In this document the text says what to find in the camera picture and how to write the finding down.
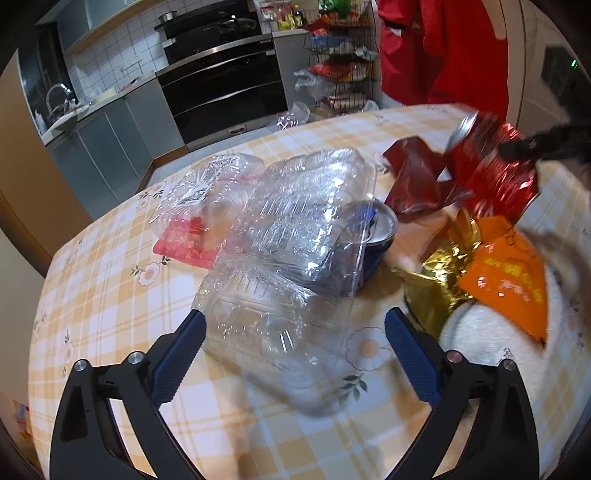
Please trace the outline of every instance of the table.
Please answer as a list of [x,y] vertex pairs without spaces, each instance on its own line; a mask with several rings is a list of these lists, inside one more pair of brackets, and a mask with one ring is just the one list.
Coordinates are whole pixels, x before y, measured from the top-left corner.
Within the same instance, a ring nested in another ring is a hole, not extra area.
[[[457,106],[416,106],[315,122],[231,149],[265,163],[321,149],[357,148],[370,161],[396,139],[420,135],[444,148],[465,116]],[[164,192],[185,174],[121,204],[56,253],[38,305],[31,342],[29,400],[37,452],[48,474],[51,432],[73,362],[121,362],[173,331],[190,310],[206,270],[152,253],[147,220]],[[563,278],[573,315],[551,353],[551,368],[533,410],[541,472],[557,461],[591,396],[588,288],[591,265],[589,192],[559,163],[539,165],[542,194],[519,222],[544,237],[544,250]],[[376,196],[393,182],[378,177]],[[390,265],[416,268],[421,248],[441,227],[440,215],[402,225],[394,245],[355,300],[346,342],[358,374],[344,378],[334,414],[293,410],[245,382],[239,372],[200,351],[177,395],[160,412],[179,444],[207,478],[382,479],[399,461],[430,411],[419,402],[384,335],[384,314],[402,301]],[[134,464],[152,473],[120,401],[113,410]],[[463,422],[440,471],[451,468],[467,438]]]

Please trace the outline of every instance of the white cloth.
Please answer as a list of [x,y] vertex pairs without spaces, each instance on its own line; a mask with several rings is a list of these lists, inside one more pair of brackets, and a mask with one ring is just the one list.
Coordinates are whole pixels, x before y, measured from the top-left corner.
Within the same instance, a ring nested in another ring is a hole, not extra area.
[[551,268],[545,265],[548,296],[547,343],[534,342],[523,330],[496,310],[473,301],[458,308],[447,320],[439,344],[443,350],[457,350],[468,361],[496,365],[510,349],[533,404],[540,391],[552,350],[558,344],[564,316],[564,302]]

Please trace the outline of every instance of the sink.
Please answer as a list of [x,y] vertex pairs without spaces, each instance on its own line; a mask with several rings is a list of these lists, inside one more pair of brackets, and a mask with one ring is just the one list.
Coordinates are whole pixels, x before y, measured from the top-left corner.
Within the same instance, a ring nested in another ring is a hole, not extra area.
[[47,145],[47,143],[57,137],[59,133],[68,133],[74,130],[78,124],[78,115],[86,112],[88,109],[89,105],[85,105],[59,117],[56,122],[47,129],[47,132],[41,136],[43,143]]

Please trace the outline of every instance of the clear plastic container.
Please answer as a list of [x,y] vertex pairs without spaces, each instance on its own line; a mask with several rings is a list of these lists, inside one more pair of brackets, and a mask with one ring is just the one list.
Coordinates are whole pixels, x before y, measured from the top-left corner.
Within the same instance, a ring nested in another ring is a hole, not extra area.
[[205,348],[263,383],[330,378],[358,285],[375,167],[356,150],[269,166],[230,230],[193,308]]

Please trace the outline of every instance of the red jacket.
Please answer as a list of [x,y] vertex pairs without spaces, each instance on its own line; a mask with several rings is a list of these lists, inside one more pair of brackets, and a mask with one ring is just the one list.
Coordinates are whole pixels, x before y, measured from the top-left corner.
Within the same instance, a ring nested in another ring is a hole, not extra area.
[[465,103],[505,119],[508,46],[482,0],[379,0],[382,90],[405,105]]

